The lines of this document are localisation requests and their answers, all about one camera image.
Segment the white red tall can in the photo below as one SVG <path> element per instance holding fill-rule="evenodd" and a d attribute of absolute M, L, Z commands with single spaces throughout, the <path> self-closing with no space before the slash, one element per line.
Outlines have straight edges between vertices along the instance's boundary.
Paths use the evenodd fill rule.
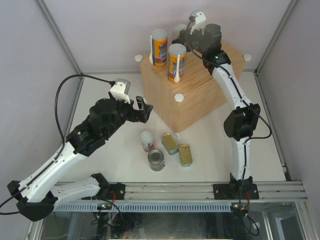
<path fill-rule="evenodd" d="M 180 36 L 180 32 L 186 29 L 187 29 L 187 25 L 183 23 L 175 25 L 172 31 L 172 39 L 173 40 L 177 39 Z"/>

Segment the orange can with white spoon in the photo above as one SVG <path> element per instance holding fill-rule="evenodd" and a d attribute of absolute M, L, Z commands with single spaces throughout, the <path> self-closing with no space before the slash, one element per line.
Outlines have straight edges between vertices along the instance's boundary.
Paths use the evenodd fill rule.
<path fill-rule="evenodd" d="M 167 60 L 167 78 L 169 81 L 175 83 L 175 77 L 178 77 L 179 81 L 182 80 L 185 68 L 186 54 L 186 47 L 180 43 L 174 43 L 169 47 Z"/>

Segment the orange tall can with spoon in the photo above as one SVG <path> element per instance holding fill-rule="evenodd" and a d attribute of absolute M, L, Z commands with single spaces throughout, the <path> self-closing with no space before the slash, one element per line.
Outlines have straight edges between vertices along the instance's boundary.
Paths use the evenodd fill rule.
<path fill-rule="evenodd" d="M 167 64 L 168 34 L 163 29 L 155 29 L 150 35 L 149 61 L 155 67 Z"/>

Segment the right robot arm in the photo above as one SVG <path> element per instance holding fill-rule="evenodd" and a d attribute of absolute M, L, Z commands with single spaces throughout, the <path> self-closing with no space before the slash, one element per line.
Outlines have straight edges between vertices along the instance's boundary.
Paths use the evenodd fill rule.
<path fill-rule="evenodd" d="M 249 168 L 250 141 L 257 127 L 260 105 L 253 104 L 242 90 L 228 54 L 222 49 L 221 27 L 208 24 L 195 28 L 188 24 L 174 43 L 183 44 L 187 51 L 200 58 L 204 67 L 219 84 L 230 109 L 223 123 L 225 134 L 231 139 L 233 167 L 230 174 L 230 195 L 237 200 L 248 193 L 253 183 Z"/>

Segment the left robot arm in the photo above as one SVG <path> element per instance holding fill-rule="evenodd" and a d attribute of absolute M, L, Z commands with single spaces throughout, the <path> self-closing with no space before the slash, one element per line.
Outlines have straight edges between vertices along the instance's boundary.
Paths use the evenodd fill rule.
<path fill-rule="evenodd" d="M 86 119 L 70 132 L 65 142 L 44 165 L 22 181 L 13 180 L 7 188 L 17 200 L 18 213 L 32 222 L 46 218 L 58 206 L 82 198 L 104 200 L 110 184 L 102 173 L 71 184 L 56 183 L 77 163 L 93 154 L 127 121 L 146 123 L 153 106 L 141 96 L 134 101 L 102 98 L 89 109 Z"/>

